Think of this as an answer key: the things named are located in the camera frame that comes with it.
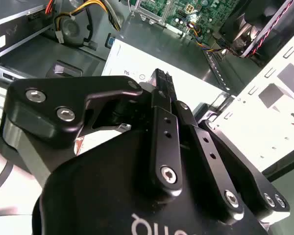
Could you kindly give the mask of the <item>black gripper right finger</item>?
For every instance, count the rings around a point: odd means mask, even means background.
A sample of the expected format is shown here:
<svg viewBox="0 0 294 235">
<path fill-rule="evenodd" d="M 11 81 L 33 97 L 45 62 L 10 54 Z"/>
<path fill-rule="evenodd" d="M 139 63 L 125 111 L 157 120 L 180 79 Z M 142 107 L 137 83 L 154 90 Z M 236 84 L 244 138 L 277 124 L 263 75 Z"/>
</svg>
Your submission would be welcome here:
<svg viewBox="0 0 294 235">
<path fill-rule="evenodd" d="M 168 94 L 177 115 L 179 136 L 190 146 L 190 172 L 201 174 L 205 204 L 224 224 L 234 224 L 249 210 L 263 224 L 290 215 L 290 205 L 269 180 L 209 121 L 197 123 L 189 107 L 177 100 L 172 77 Z"/>
</svg>

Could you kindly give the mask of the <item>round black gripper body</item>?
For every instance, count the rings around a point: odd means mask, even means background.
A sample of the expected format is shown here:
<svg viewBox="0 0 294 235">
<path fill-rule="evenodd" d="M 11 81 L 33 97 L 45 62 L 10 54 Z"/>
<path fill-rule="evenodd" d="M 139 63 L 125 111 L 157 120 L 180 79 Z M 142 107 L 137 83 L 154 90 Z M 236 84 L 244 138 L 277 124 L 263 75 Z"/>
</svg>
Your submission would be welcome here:
<svg viewBox="0 0 294 235">
<path fill-rule="evenodd" d="M 121 134 L 59 166 L 32 214 L 35 235 L 264 235 L 250 210 L 226 225 L 199 155 L 181 150 L 183 188 L 163 203 L 142 131 Z"/>
</svg>

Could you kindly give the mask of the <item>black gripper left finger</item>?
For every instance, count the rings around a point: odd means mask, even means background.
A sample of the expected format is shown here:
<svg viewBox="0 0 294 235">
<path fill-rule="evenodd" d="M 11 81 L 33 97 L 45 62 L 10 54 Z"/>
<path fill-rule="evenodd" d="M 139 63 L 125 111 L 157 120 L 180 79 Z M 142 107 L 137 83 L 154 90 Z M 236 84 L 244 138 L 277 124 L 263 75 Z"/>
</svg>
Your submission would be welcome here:
<svg viewBox="0 0 294 235">
<path fill-rule="evenodd" d="M 182 192 L 182 167 L 172 78 L 156 69 L 148 82 L 127 76 L 22 79 L 7 90 L 0 137 L 14 149 L 39 184 L 72 159 L 78 137 L 130 129 L 89 155 L 97 160 L 143 160 L 138 179 L 156 197 Z"/>
</svg>

